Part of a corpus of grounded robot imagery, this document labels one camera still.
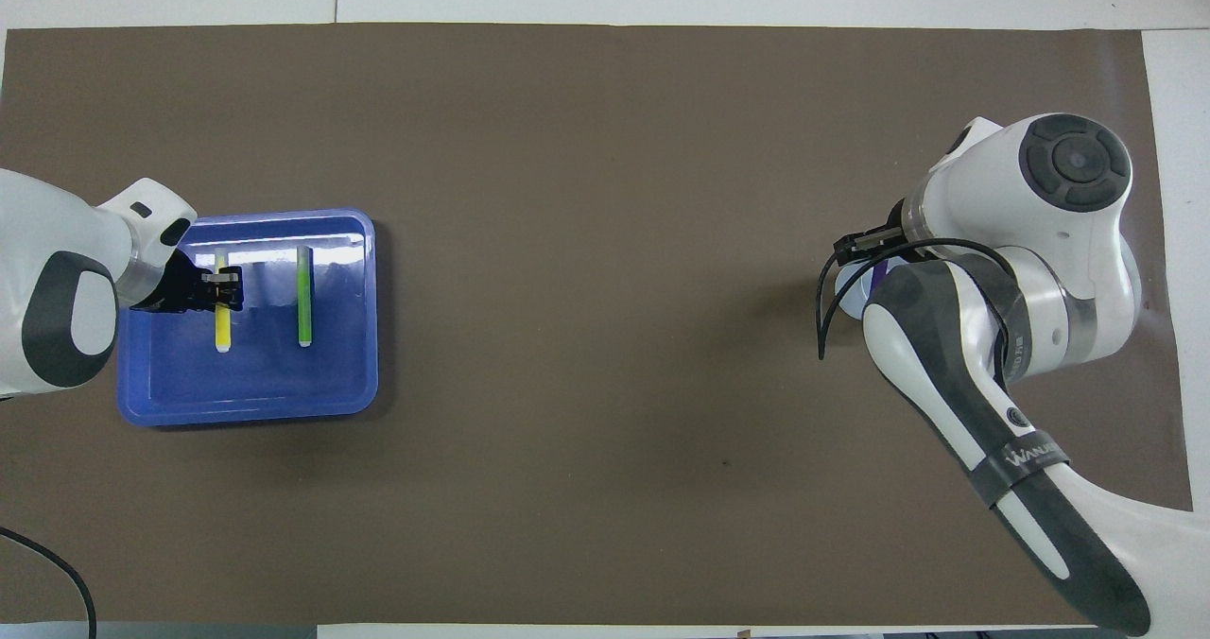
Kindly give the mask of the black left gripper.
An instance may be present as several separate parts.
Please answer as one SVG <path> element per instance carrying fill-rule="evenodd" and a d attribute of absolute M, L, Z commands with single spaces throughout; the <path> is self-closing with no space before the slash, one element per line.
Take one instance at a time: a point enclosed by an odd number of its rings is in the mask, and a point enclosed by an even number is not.
<path fill-rule="evenodd" d="M 244 303 L 243 274 L 241 266 L 225 266 L 223 274 L 194 265 L 190 257 L 175 249 L 165 264 L 165 274 L 142 303 L 133 303 L 129 310 L 148 313 L 186 313 L 189 311 L 213 312 L 219 306 L 230 311 L 242 311 Z"/>

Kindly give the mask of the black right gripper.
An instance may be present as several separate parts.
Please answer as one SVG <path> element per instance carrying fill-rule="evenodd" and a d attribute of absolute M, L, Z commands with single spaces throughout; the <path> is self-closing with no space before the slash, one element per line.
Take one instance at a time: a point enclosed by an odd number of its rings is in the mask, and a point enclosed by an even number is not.
<path fill-rule="evenodd" d="M 905 243 L 900 228 L 876 228 L 864 234 L 845 234 L 832 246 L 832 259 L 839 264 L 864 263 L 881 252 Z"/>

